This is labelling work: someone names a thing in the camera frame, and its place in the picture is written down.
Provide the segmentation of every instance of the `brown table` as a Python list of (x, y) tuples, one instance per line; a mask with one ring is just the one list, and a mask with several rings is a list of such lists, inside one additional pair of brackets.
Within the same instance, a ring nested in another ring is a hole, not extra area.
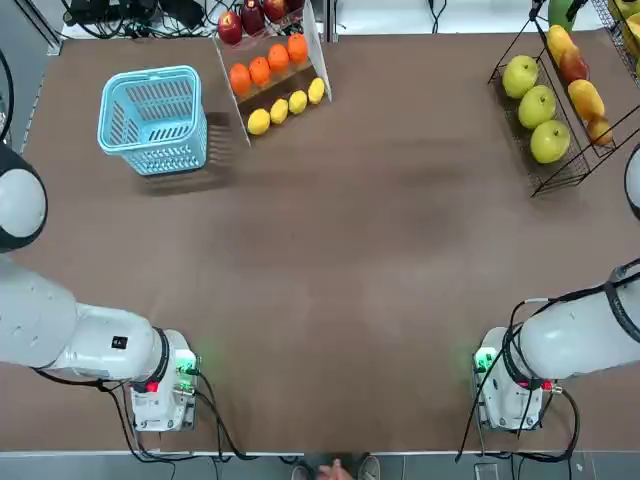
[[(235, 175), (190, 193), (102, 154), (100, 92), (120, 71), (190, 64), (205, 110), (224, 111), (211, 42), (67, 42), (25, 154), (47, 185), (49, 222), (14, 258), (79, 301), (184, 332), (241, 448), (455, 450), (487, 329), (523, 298), (604, 280), (640, 245), (622, 189), (628, 149), (579, 188), (529, 198), (486, 85), (511, 39), (343, 38), (326, 53), (334, 103), (238, 150)], [(579, 42), (615, 118), (635, 87), (606, 35)], [(567, 382), (580, 448), (640, 448), (638, 373)], [(0, 375), (1, 449), (125, 448), (106, 396), (19, 367)], [(565, 446), (570, 417), (556, 403), (520, 447)], [(214, 450), (210, 417), (147, 446)]]

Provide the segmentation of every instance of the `green apple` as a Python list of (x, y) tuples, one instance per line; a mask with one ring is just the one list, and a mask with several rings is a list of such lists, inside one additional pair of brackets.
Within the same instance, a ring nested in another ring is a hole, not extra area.
[(520, 100), (518, 120), (523, 127), (533, 130), (556, 114), (556, 99), (546, 85), (536, 85)]
[(540, 125), (531, 135), (531, 153), (538, 163), (553, 163), (566, 153), (571, 143), (569, 129), (557, 120)]
[(522, 98), (536, 84), (538, 65), (526, 55), (513, 57), (502, 74), (502, 86), (511, 98)]

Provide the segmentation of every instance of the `blue basket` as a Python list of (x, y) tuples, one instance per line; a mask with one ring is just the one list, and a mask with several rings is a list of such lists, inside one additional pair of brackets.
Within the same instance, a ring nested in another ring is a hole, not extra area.
[(98, 143), (140, 175), (194, 170), (207, 159), (207, 120), (188, 66), (121, 73), (102, 91)]

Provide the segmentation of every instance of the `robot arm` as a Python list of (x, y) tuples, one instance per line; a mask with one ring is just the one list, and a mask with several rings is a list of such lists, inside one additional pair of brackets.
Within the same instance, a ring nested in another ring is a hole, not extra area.
[(0, 144), (0, 362), (129, 381), (138, 430), (192, 426), (198, 365), (180, 333), (131, 312), (77, 303), (6, 255), (33, 242), (46, 219), (40, 177)]
[(561, 297), (525, 321), (513, 341), (504, 327), (487, 333), (474, 357), (476, 384), (483, 385), (479, 413), (485, 426), (535, 428), (542, 380), (640, 360), (640, 329), (635, 323), (640, 319), (640, 276), (625, 278), (637, 263), (616, 269), (601, 287)]

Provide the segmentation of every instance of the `person's feet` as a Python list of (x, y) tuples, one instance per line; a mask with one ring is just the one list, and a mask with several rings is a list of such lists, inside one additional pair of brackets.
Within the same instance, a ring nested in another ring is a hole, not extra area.
[(380, 462), (377, 457), (369, 455), (358, 469), (357, 480), (380, 480)]
[(291, 480), (313, 480), (309, 471), (302, 465), (296, 465), (291, 472)]

